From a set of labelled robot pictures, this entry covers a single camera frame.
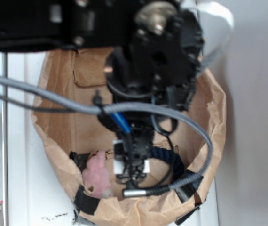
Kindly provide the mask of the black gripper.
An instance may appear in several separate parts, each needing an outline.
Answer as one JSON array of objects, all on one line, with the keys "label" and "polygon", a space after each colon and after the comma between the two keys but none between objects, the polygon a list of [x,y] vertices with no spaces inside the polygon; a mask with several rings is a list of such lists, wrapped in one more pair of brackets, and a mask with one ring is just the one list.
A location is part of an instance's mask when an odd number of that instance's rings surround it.
[{"label": "black gripper", "polygon": [[[102,112],[98,116],[98,120],[104,127],[115,132],[118,139],[122,140],[123,150],[115,153],[126,163],[115,162],[115,176],[118,184],[126,184],[130,180],[130,164],[133,165],[131,167],[131,183],[133,186],[138,186],[147,176],[147,173],[144,172],[146,159],[161,159],[171,165],[176,162],[169,139],[178,126],[176,120],[171,119],[172,128],[170,130],[163,129],[159,124],[161,116],[150,113],[105,114]],[[170,150],[164,151],[162,148],[153,146],[155,132],[166,137],[171,146]]]}]

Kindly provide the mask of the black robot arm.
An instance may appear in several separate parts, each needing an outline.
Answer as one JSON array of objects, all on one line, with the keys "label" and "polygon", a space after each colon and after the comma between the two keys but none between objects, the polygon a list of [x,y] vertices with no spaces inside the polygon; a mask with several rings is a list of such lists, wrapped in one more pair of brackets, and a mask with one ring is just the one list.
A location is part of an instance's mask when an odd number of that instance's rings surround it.
[{"label": "black robot arm", "polygon": [[146,176],[154,132],[170,119],[172,130],[187,110],[201,72],[202,30],[179,0],[0,0],[0,52],[113,47],[104,66],[113,104],[99,94],[92,106],[0,77],[0,84],[37,94],[61,112],[96,115],[123,141],[118,177],[137,187]]}]

